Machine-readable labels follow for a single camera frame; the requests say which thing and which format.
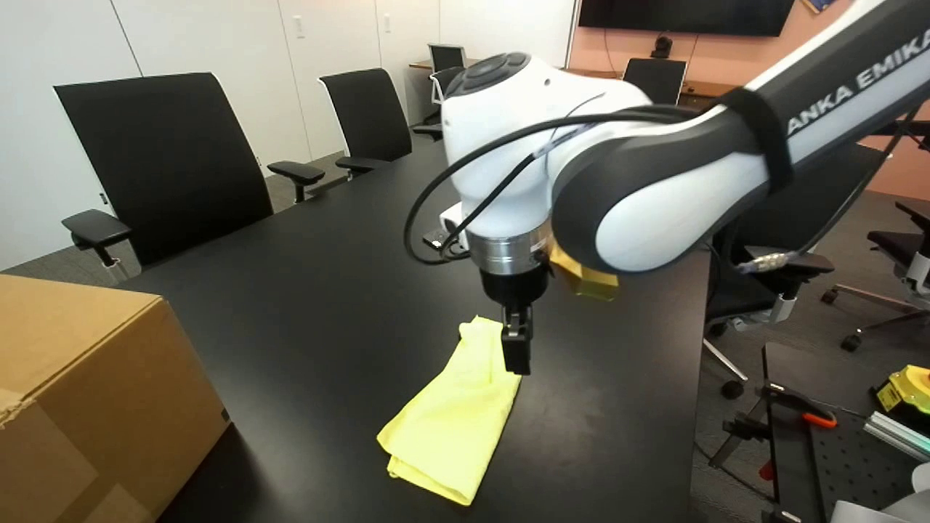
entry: television screen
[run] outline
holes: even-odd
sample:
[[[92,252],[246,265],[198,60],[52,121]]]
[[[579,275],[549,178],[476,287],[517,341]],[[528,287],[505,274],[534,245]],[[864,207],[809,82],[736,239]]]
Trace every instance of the television screen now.
[[[783,36],[794,0],[585,0],[579,26]]]

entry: black table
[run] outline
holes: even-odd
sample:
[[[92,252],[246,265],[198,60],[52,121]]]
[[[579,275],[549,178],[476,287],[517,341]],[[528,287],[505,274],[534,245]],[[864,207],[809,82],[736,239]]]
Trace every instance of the black table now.
[[[926,366],[930,357],[877,347],[864,347],[855,354],[835,347],[823,351],[801,351],[783,342],[764,347],[764,374],[771,382],[816,399],[841,418],[838,432],[812,432],[794,409],[771,409],[780,509],[800,515],[806,523],[816,523],[828,520],[838,498],[884,509],[909,490],[913,463],[864,432],[876,409],[870,387],[884,384],[889,371],[907,364]],[[823,456],[835,450],[849,460],[823,463]]]
[[[442,368],[458,323],[499,313],[470,261],[402,251],[438,162],[425,145],[146,270],[136,287],[175,305],[238,429],[165,520],[685,520],[707,255],[623,283],[617,302],[549,287],[534,374],[470,509],[387,476],[376,432]]]

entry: wall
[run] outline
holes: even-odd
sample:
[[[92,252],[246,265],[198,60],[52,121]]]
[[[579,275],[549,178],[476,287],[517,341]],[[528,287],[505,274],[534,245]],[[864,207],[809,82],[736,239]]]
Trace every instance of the wall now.
[[[442,0],[377,0],[380,68],[393,75],[406,121],[421,121],[429,108],[429,82],[409,71],[428,44],[442,40]]]
[[[281,11],[312,156],[345,145],[320,75],[384,68],[415,116],[406,63],[438,31],[435,0],[281,0]]]
[[[0,268],[62,251],[62,217],[107,209],[52,84],[139,75],[107,0],[0,0]]]
[[[572,0],[442,0],[438,37],[470,56],[534,52],[560,68],[572,28]]]
[[[312,156],[281,11],[267,0],[113,0],[146,75],[210,71],[262,165]]]

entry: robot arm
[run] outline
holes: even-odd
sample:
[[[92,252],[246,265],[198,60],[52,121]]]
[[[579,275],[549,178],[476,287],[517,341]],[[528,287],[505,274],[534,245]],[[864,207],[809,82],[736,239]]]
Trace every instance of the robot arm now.
[[[528,56],[467,68],[442,108],[444,148],[473,213],[470,259],[505,307],[508,366],[528,371],[525,312],[543,294],[549,239],[588,268],[666,268],[742,200],[801,184],[794,165],[918,105],[930,90],[925,2],[857,0],[746,90],[672,124],[631,110],[649,100],[626,82],[567,75]]]

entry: yellow microfiber towel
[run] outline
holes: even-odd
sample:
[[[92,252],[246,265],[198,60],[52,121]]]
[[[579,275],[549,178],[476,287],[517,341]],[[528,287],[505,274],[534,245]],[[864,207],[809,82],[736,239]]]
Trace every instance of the yellow microfiber towel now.
[[[473,316],[458,335],[454,357],[377,432],[377,444],[389,453],[389,476],[470,506],[515,406],[520,374],[505,371],[499,323]]]

